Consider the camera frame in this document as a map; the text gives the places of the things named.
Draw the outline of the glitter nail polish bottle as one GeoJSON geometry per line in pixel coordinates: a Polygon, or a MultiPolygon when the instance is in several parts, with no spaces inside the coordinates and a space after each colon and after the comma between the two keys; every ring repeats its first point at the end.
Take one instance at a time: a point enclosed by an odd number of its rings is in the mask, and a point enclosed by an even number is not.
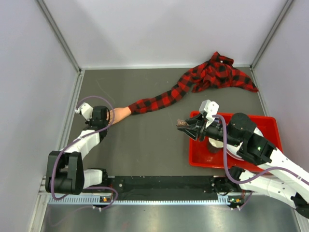
{"type": "Polygon", "coordinates": [[[176,124],[177,127],[186,127],[188,125],[189,124],[186,122],[186,120],[183,120],[183,119],[178,119],[177,120],[177,124],[176,124]]]}

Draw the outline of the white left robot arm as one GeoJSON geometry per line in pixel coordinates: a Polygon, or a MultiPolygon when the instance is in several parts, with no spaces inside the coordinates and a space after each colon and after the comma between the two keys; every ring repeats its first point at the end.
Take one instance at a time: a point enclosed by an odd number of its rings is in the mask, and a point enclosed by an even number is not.
{"type": "Polygon", "coordinates": [[[86,127],[68,148],[52,151],[48,156],[45,190],[49,193],[78,195],[91,186],[101,192],[109,187],[105,169],[84,170],[83,166],[86,155],[107,135],[109,109],[84,103],[77,113],[85,118],[86,127]]]}

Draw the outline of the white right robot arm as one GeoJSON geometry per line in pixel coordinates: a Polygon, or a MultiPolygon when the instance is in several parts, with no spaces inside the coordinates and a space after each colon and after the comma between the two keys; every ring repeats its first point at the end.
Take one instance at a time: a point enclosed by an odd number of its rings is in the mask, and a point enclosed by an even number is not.
{"type": "Polygon", "coordinates": [[[286,203],[297,213],[309,217],[309,173],[287,158],[268,139],[255,133],[257,125],[244,113],[233,114],[228,122],[222,115],[209,118],[198,114],[177,121],[177,129],[194,140],[205,137],[223,142],[225,185],[230,191],[239,188],[258,192],[286,203]],[[227,147],[231,145],[242,160],[261,169],[252,172],[227,166],[227,147]]]}

